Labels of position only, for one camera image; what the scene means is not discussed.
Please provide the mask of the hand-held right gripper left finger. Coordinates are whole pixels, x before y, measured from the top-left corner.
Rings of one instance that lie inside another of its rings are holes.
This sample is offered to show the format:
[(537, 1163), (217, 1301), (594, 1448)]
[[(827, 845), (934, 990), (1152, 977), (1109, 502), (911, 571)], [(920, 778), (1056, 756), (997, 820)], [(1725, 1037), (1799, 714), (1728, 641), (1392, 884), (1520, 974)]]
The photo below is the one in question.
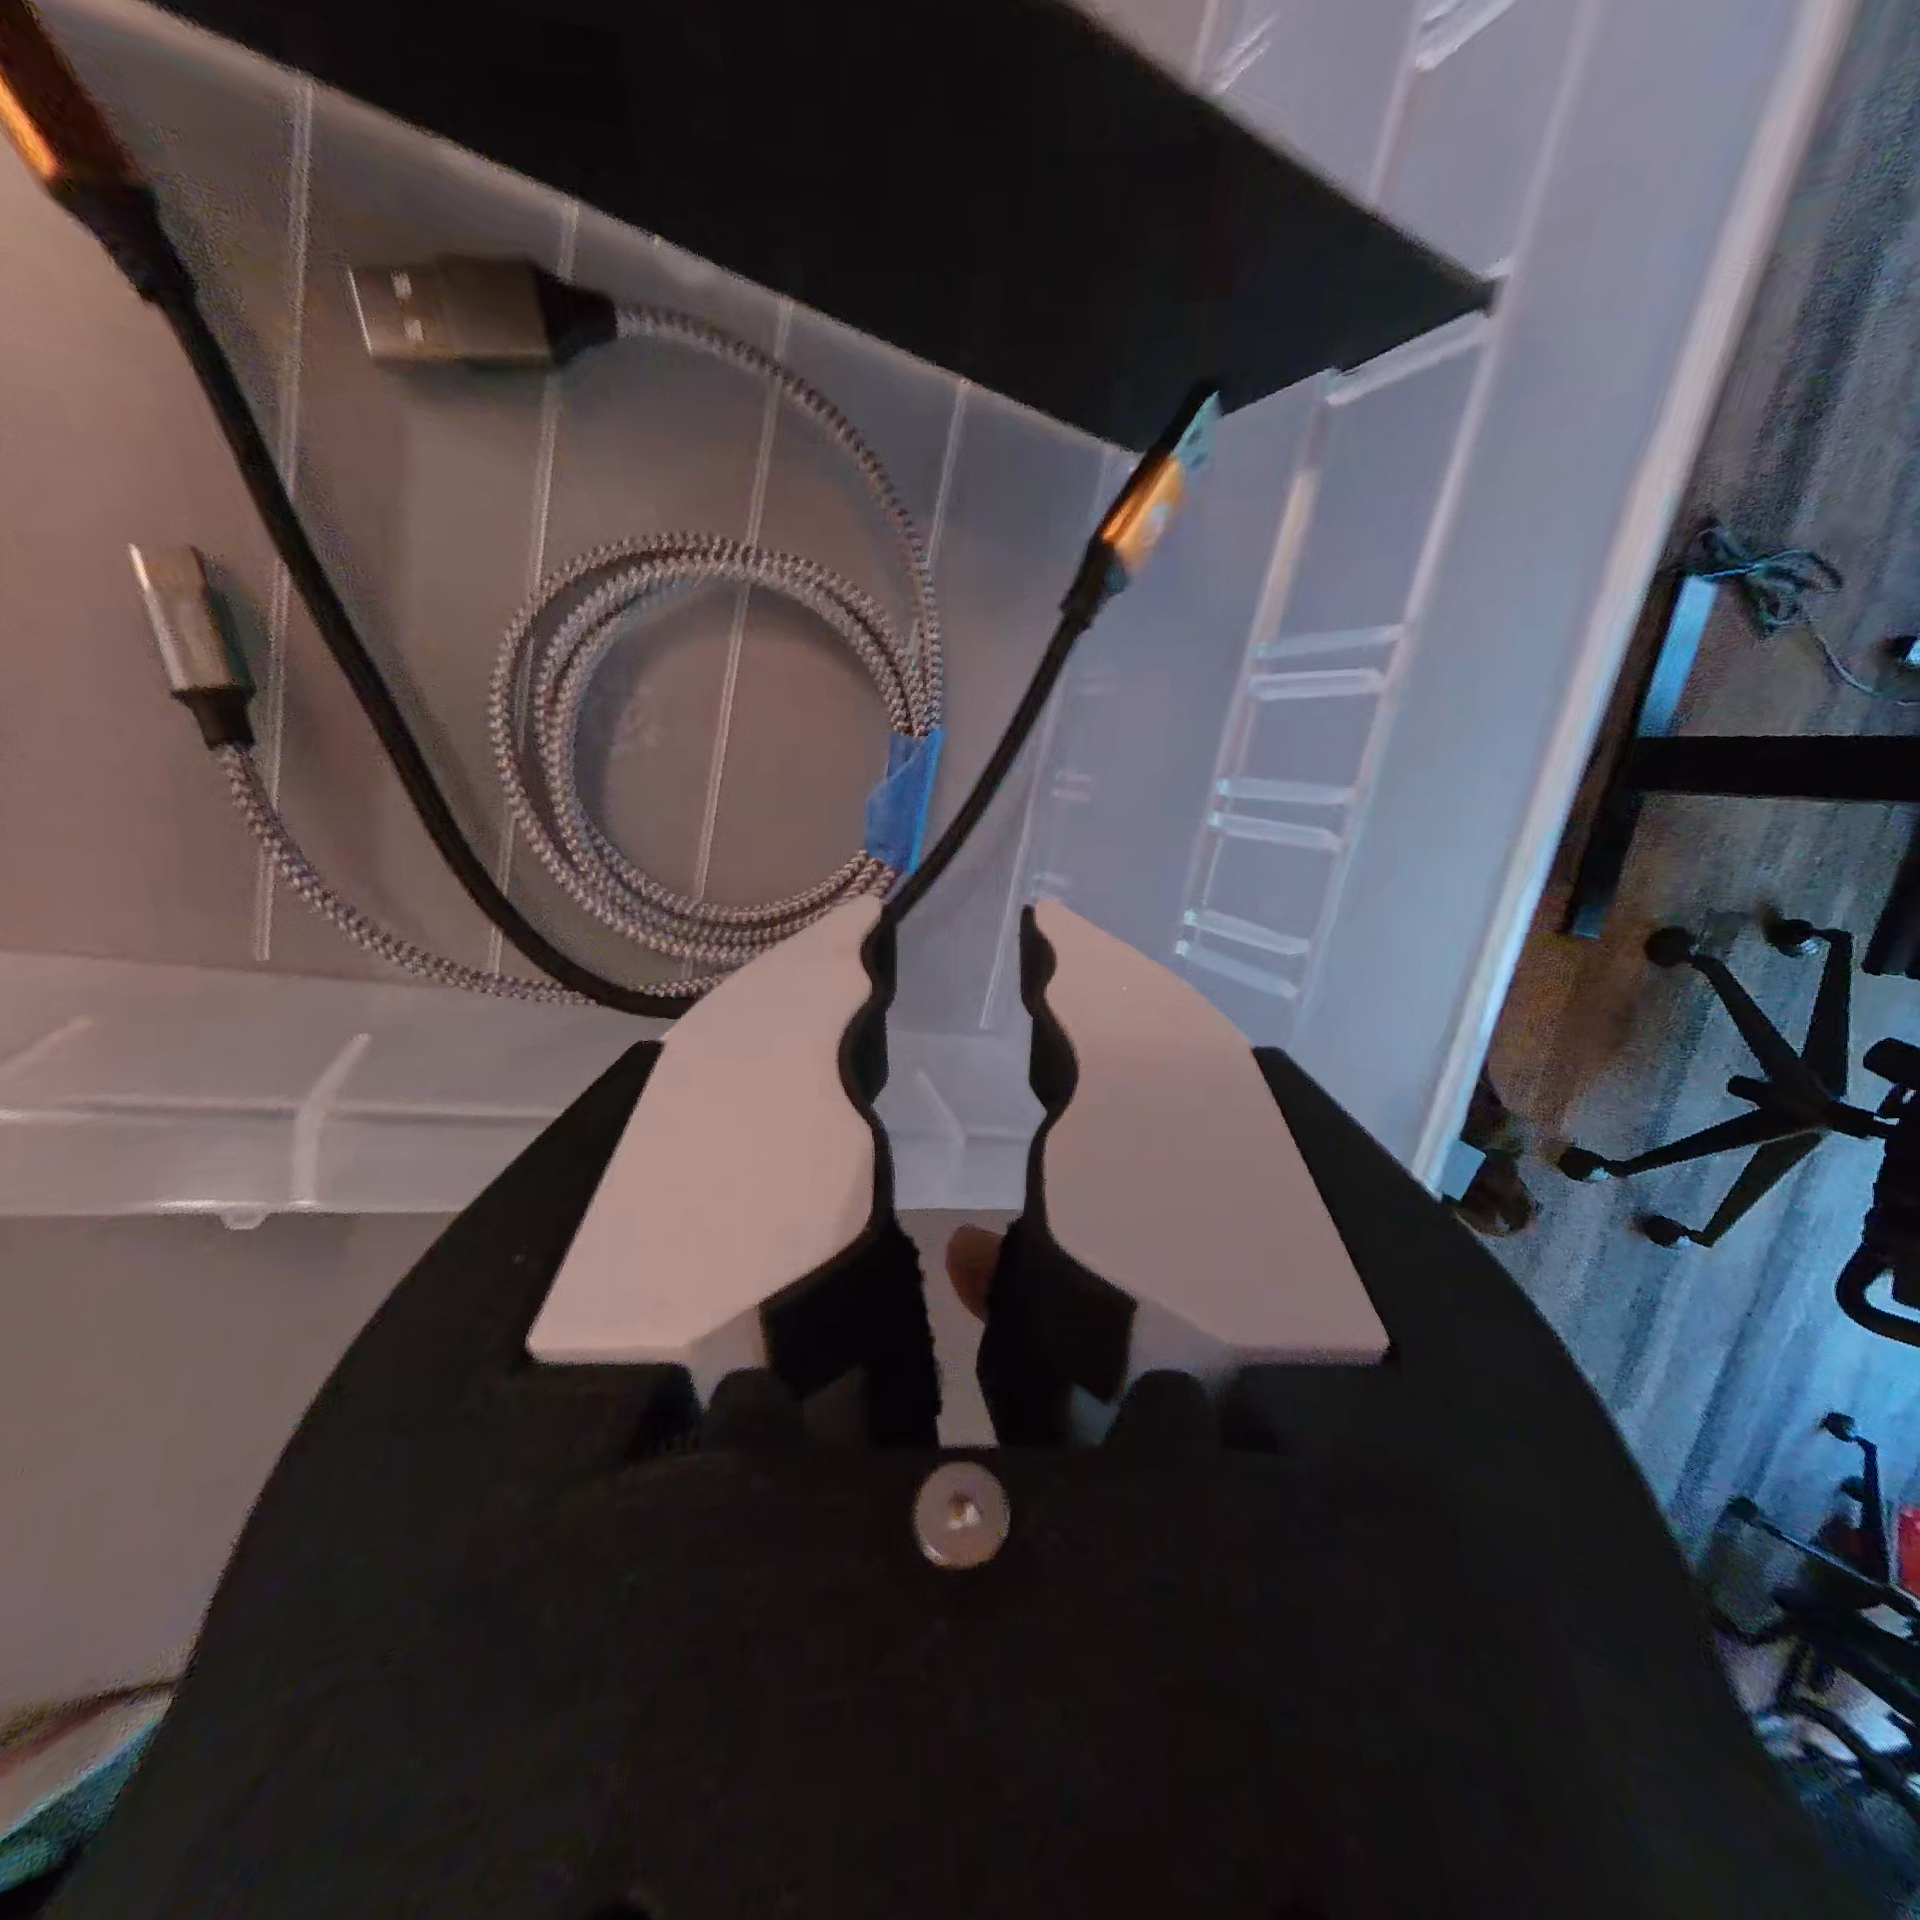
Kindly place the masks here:
[(659, 1042), (541, 1308), (529, 1361), (749, 1370), (795, 1398), (864, 1373), (873, 1420), (931, 1420), (938, 1364), (874, 1100), (894, 949), (835, 905)]

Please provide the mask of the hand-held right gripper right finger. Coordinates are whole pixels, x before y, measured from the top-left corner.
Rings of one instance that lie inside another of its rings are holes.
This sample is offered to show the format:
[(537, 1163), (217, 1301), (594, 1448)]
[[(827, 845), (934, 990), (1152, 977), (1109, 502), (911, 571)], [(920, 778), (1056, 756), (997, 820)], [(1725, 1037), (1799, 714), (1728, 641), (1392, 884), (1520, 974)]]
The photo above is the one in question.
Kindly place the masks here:
[(1150, 1377), (1377, 1368), (1389, 1332), (1257, 1049), (1138, 949), (1041, 901), (1019, 930), (1041, 1117), (975, 1377), (1001, 1444), (1098, 1438)]

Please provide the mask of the clear plastic storage bin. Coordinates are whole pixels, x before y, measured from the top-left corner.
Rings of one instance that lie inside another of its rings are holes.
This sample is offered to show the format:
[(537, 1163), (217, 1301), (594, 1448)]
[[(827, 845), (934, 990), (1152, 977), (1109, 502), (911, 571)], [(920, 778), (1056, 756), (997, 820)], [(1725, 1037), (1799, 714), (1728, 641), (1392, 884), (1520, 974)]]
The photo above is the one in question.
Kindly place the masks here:
[[(1013, 163), (1090, 81), (1123, 81), (1248, 161), (1328, 173), (1495, 286), (1483, 313), (1328, 368), (1223, 424), (1139, 582), (1071, 652), (989, 819), (903, 929), (903, 1203), (1013, 1204), (1037, 1116), (1016, 920), (1056, 896), (1189, 974), (1254, 1042), (1304, 1044), (1423, 1161), (1539, 891), (1697, 428), (1854, 4), (934, 6), (832, 81), (784, 48), (778, 161), (686, 142), (618, 161), (735, 186), (855, 142), (847, 220), (901, 286), (982, 297), (1082, 365), (1145, 296), (1097, 277), (1201, 228), (1201, 193)], [(526, 257), (616, 305), (790, 363), (894, 475), (931, 570), (944, 762), (927, 837), (1032, 673), (1126, 442), (855, 330), (549, 184), (153, 6), (35, 4), (147, 178), (352, 620), (458, 828), (515, 907), (622, 985), (690, 977), (615, 934), (528, 851), (488, 685), (526, 598), (603, 544), (709, 534), (832, 570), (907, 622), (847, 457), (734, 365), (650, 339), (566, 368), (381, 368), (357, 260)], [(1014, 165), (1019, 184), (994, 172)], [(958, 200), (989, 173), (998, 260)], [(22, 1217), (447, 1214), (581, 1085), (601, 1011), (429, 1000), (294, 901), (160, 669), (128, 552), (197, 547), (255, 683), (270, 795), (334, 889), (409, 945), (533, 977), (426, 844), (298, 611), (163, 321), (5, 150), (5, 1210)]]

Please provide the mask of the blue tape strip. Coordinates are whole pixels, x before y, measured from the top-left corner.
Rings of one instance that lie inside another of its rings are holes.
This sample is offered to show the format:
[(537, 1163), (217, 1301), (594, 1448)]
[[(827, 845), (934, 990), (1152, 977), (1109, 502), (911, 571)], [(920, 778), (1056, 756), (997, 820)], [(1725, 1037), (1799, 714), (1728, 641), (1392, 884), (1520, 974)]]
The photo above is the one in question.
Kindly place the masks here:
[(911, 876), (920, 865), (941, 755), (944, 726), (886, 738), (883, 769), (864, 808), (862, 845), (894, 876)]

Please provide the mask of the black office chair base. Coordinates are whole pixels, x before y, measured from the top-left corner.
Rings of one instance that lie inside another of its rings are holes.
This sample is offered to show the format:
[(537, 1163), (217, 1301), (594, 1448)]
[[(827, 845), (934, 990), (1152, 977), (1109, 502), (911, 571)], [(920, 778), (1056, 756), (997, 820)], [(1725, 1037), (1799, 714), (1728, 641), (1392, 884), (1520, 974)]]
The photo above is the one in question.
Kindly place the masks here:
[(1673, 1217), (1642, 1217), (1638, 1233), (1661, 1246), (1681, 1244), (1714, 1249), (1762, 1197), (1783, 1184), (1825, 1139), (1849, 1136), (1893, 1148), (1915, 1124), (1915, 1049), (1880, 1042), (1867, 1051), (1867, 1065), (1889, 1065), (1893, 1093), (1875, 1112), (1857, 1109), (1849, 1100), (1850, 1085), (1850, 1011), (1856, 939), (1843, 929), (1825, 929), (1808, 920), (1773, 917), (1763, 925), (1766, 947), (1801, 958), (1819, 954), (1819, 980), (1808, 1034), (1801, 1042), (1762, 1013), (1728, 965), (1709, 954), (1681, 925), (1656, 929), (1645, 938), (1645, 961), (1656, 969), (1690, 969), (1711, 987), (1719, 1006), (1733, 1019), (1757, 1074), (1733, 1076), (1728, 1094), (1742, 1100), (1744, 1112), (1719, 1121), (1690, 1136), (1647, 1148), (1626, 1160), (1609, 1160), (1583, 1145), (1567, 1145), (1555, 1160), (1561, 1176), (1577, 1184), (1626, 1181), (1661, 1169), (1709, 1161), (1745, 1149), (1745, 1163), (1709, 1221), (1689, 1227)]

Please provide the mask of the black flat panel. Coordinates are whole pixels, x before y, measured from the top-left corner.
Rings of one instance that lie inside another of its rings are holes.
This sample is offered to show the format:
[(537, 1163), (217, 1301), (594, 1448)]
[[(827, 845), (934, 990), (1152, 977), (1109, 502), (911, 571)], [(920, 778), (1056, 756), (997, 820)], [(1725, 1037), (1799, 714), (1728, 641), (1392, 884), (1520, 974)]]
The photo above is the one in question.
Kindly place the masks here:
[(1071, 4), (161, 12), (1111, 446), (1496, 299)]

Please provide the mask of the black desk leg frame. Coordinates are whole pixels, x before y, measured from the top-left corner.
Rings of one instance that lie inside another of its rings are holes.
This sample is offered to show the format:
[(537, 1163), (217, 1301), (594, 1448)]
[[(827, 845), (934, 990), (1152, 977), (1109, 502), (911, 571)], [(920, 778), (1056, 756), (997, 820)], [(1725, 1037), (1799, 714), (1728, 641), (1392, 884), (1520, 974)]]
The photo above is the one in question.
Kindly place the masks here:
[(1591, 755), (1591, 808), (1555, 930), (1595, 942), (1613, 910), (1645, 798), (1915, 804), (1915, 734), (1685, 737), (1677, 708), (1721, 608), (1721, 576), (1663, 568), (1642, 605), (1650, 649), (1622, 677), (1617, 717)]

